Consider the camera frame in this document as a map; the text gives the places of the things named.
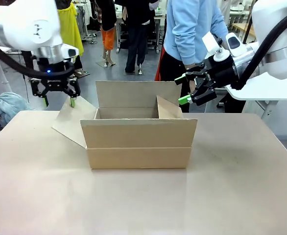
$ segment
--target wooden desk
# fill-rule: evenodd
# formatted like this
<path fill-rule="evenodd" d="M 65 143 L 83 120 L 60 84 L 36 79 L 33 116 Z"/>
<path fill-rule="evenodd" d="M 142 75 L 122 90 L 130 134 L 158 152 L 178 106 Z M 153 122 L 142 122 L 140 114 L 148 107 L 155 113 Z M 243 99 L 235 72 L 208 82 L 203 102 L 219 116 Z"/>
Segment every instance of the wooden desk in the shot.
<path fill-rule="evenodd" d="M 248 24 L 247 23 L 234 23 L 232 24 L 233 27 L 236 29 L 239 29 L 241 32 L 247 32 Z M 249 35 L 252 37 L 256 37 L 255 30 L 253 26 L 251 26 L 251 29 L 249 31 Z"/>
<path fill-rule="evenodd" d="M 287 235 L 287 151 L 255 115 L 198 118 L 187 170 L 93 170 L 19 113 L 0 133 L 0 235 Z"/>

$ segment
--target light blue sweatshirt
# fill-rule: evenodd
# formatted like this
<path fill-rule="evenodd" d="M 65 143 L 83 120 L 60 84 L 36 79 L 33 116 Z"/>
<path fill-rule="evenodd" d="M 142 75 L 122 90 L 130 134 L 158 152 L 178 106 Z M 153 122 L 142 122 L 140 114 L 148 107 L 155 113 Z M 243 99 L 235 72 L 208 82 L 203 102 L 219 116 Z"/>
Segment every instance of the light blue sweatshirt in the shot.
<path fill-rule="evenodd" d="M 200 63 L 207 50 L 202 37 L 212 32 L 225 40 L 228 33 L 216 0 L 168 0 L 165 51 L 184 65 Z"/>

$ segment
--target box flap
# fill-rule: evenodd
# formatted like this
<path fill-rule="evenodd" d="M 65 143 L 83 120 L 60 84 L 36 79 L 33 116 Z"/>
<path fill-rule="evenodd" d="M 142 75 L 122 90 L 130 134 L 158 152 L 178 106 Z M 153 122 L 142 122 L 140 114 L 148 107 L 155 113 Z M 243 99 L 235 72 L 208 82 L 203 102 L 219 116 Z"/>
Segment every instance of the box flap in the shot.
<path fill-rule="evenodd" d="M 157 96 L 158 111 L 160 119 L 183 118 L 182 110 L 179 106 Z"/>
<path fill-rule="evenodd" d="M 178 104 L 181 85 L 175 82 L 96 81 L 99 107 L 154 108 L 157 95 Z"/>
<path fill-rule="evenodd" d="M 196 119 L 82 120 L 88 148 L 191 147 Z"/>
<path fill-rule="evenodd" d="M 77 97 L 75 108 L 70 106 L 70 97 L 68 97 L 52 128 L 85 148 L 86 142 L 81 130 L 80 120 L 93 119 L 95 114 L 96 107 L 83 97 Z"/>

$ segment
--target black cable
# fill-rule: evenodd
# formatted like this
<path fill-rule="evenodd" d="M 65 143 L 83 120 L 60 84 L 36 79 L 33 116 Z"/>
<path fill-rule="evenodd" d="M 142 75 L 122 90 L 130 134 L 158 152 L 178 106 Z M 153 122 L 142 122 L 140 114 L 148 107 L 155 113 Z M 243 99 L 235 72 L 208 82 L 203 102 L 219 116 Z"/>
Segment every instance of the black cable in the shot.
<path fill-rule="evenodd" d="M 252 75 L 252 73 L 255 71 L 255 69 L 260 64 L 261 60 L 264 58 L 264 56 L 267 54 L 271 46 L 274 44 L 274 42 L 278 39 L 278 37 L 287 29 L 287 16 L 282 19 L 266 36 L 262 44 L 260 45 L 259 49 L 257 50 L 256 54 L 252 58 L 251 62 L 241 75 L 238 83 L 232 84 L 232 88 L 241 90 L 244 85 L 246 85 L 246 82 Z"/>
<path fill-rule="evenodd" d="M 62 72 L 47 73 L 47 72 L 32 70 L 17 63 L 14 59 L 12 59 L 10 56 L 5 54 L 1 49 L 0 49 L 0 60 L 2 60 L 9 67 L 16 70 L 17 72 L 20 72 L 21 74 L 24 74 L 28 77 L 33 77 L 33 78 L 38 78 L 38 79 L 62 80 L 64 78 L 71 76 L 75 71 L 74 64 L 70 62 L 65 62 L 65 66 L 67 70 L 62 71 Z"/>
<path fill-rule="evenodd" d="M 20 60 L 20 65 L 21 65 L 22 62 L 21 62 L 21 55 L 20 54 L 18 54 L 18 58 Z M 28 100 L 28 103 L 29 103 L 29 96 L 28 96 L 28 89 L 27 89 L 27 84 L 26 84 L 26 78 L 25 78 L 24 74 L 22 74 L 22 76 L 23 76 L 23 79 L 24 79 L 24 83 L 25 83 L 25 87 L 26 87 L 27 100 Z"/>

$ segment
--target cardboard box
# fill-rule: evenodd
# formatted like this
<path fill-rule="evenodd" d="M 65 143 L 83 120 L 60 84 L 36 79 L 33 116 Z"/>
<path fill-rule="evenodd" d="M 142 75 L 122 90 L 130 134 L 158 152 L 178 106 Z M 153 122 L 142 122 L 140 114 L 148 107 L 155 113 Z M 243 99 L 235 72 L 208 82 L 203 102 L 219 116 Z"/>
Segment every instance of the cardboard box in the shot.
<path fill-rule="evenodd" d="M 64 104 L 53 126 L 86 147 L 92 169 L 186 168 L 197 120 L 183 119 L 174 82 L 96 82 L 99 108 Z"/>

